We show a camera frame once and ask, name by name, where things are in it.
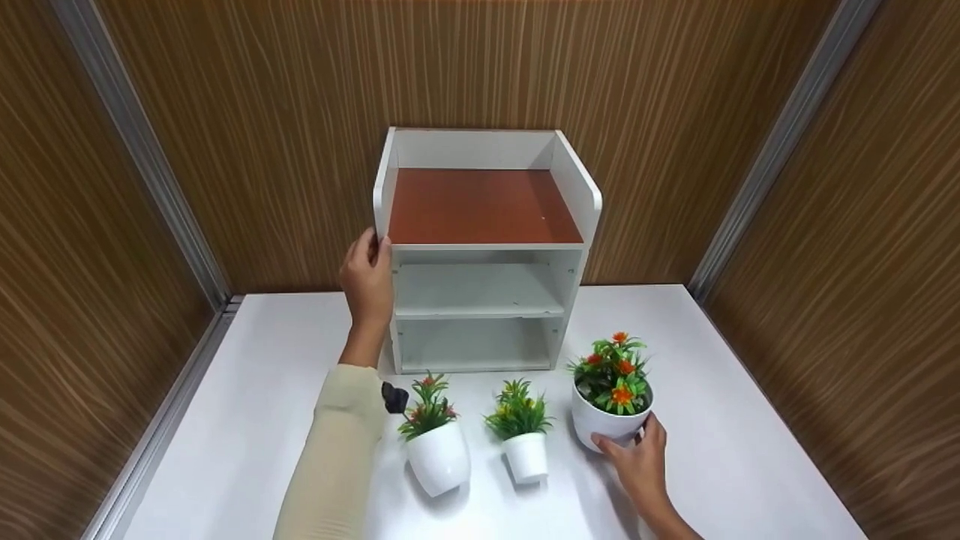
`desk organizer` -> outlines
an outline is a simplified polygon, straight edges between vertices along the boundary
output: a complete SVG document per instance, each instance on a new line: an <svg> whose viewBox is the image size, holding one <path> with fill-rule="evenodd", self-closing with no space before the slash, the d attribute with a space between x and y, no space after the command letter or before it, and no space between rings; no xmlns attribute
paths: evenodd
<svg viewBox="0 0 960 540"><path fill-rule="evenodd" d="M601 206L560 131L390 128L373 214L396 372L553 368Z"/></svg>

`brown wooden wall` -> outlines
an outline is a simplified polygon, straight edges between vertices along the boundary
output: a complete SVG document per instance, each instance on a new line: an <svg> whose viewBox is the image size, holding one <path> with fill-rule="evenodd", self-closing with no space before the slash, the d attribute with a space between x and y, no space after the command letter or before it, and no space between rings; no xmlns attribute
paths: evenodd
<svg viewBox="0 0 960 540"><path fill-rule="evenodd" d="M212 313L47 2L0 28L0 538L78 538Z"/></svg>
<svg viewBox="0 0 960 540"><path fill-rule="evenodd" d="M98 0L236 293L336 288L390 125L560 128L585 280L685 282L836 0Z"/></svg>
<svg viewBox="0 0 960 540"><path fill-rule="evenodd" d="M960 2L880 8L708 313L871 538L960 538Z"/></svg>

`white table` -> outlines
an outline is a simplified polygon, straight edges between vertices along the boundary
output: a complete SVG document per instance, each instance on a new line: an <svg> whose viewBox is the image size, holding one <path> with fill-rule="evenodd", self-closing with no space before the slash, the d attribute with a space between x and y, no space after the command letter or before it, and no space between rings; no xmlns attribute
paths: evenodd
<svg viewBox="0 0 960 540"><path fill-rule="evenodd" d="M349 316L339 293L253 295L240 307L128 528L132 540L270 538ZM428 500L389 423L368 538L650 538L602 458L568 420L563 358L613 331L653 354L674 504L708 539L863 538L863 533L680 285L585 287L552 372L523 374L558 417L545 485L515 489L481 414L516 374L457 374L449 396L470 447L468 489ZM384 376L409 387L410 377Z"/></svg>

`artificial plant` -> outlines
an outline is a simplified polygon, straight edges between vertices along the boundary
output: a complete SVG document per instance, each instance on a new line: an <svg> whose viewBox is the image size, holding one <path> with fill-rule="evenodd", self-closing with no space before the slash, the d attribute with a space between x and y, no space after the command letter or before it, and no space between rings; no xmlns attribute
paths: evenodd
<svg viewBox="0 0 960 540"><path fill-rule="evenodd" d="M552 425L543 396L530 397L528 380L504 380L503 383L503 390L496 396L496 411L484 417L493 434L505 441L524 433L546 433Z"/></svg>
<svg viewBox="0 0 960 540"><path fill-rule="evenodd" d="M642 412L649 405L646 359L640 356L645 348L624 331L594 341L592 354L569 365L577 391L591 405L611 414Z"/></svg>
<svg viewBox="0 0 960 540"><path fill-rule="evenodd" d="M444 374L434 377L428 371L423 380L414 380L414 393L420 400L403 413L406 420L398 429L407 442L457 418L457 413L443 396L449 387L444 377Z"/></svg>

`beige sleeve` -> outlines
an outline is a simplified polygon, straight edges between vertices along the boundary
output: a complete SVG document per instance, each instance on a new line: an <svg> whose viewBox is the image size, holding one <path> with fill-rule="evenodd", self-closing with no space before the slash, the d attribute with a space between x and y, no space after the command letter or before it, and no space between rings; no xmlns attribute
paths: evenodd
<svg viewBox="0 0 960 540"><path fill-rule="evenodd" d="M274 540L361 540L373 453L387 410L372 368L338 364L324 381Z"/></svg>

